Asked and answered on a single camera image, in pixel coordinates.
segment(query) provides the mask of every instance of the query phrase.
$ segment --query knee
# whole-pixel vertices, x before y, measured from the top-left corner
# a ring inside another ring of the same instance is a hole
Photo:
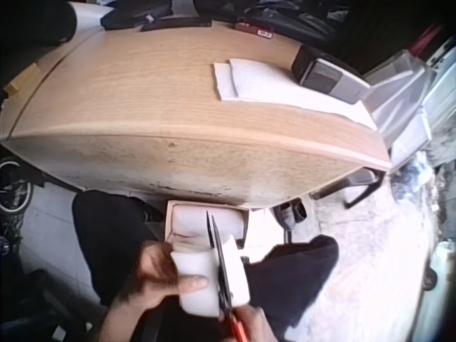
[[[333,268],[339,258],[339,245],[336,239],[327,235],[318,235],[311,243],[325,249],[326,258]]]
[[[73,199],[73,214],[93,211],[93,208],[102,202],[107,194],[98,190],[79,192]]]

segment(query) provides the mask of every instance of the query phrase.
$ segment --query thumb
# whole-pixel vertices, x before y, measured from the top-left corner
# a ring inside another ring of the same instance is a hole
[[[174,286],[166,289],[167,295],[189,294],[205,288],[209,281],[205,276],[180,276]]]

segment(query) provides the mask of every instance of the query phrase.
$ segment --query scissors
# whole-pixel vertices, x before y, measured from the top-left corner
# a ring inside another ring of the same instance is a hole
[[[211,248],[217,249],[219,257],[219,305],[223,311],[225,321],[229,325],[229,329],[236,338],[237,342],[248,342],[242,322],[237,319],[233,312],[233,305],[231,302],[232,293],[229,290],[227,267],[223,257],[222,242],[220,241],[219,230],[215,223],[214,216],[212,216],[212,226],[214,234],[212,234],[211,224],[209,220],[209,212],[206,212],[207,233],[209,235],[209,243]]]

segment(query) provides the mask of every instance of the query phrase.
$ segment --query black pants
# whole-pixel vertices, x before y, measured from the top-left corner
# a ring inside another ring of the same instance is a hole
[[[144,224],[141,206],[125,196],[79,193],[73,216],[93,288],[109,306],[134,267],[142,243],[157,239]],[[262,262],[245,266],[250,304],[264,309],[279,340],[315,300],[337,258],[336,241],[320,235],[308,244],[278,246]],[[159,340],[217,341],[216,326],[216,321],[187,315],[172,301],[165,309]]]

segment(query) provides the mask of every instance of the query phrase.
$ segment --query scissor blade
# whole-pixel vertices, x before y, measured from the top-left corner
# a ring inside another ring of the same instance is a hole
[[[212,236],[211,222],[209,221],[209,212],[208,211],[206,211],[206,224],[207,224],[207,235],[209,235],[209,243],[211,245],[211,248],[215,248],[214,237]]]
[[[225,305],[227,307],[225,309],[231,310],[233,306],[232,306],[232,302],[231,302],[231,291],[229,290],[229,284],[228,284],[227,267],[225,265],[225,259],[223,257],[222,241],[220,240],[220,234],[219,234],[219,230],[217,228],[217,224],[215,223],[214,215],[212,215],[212,226],[214,227],[215,244],[217,246],[217,254],[219,256],[220,289],[222,290],[223,296],[226,301]]]

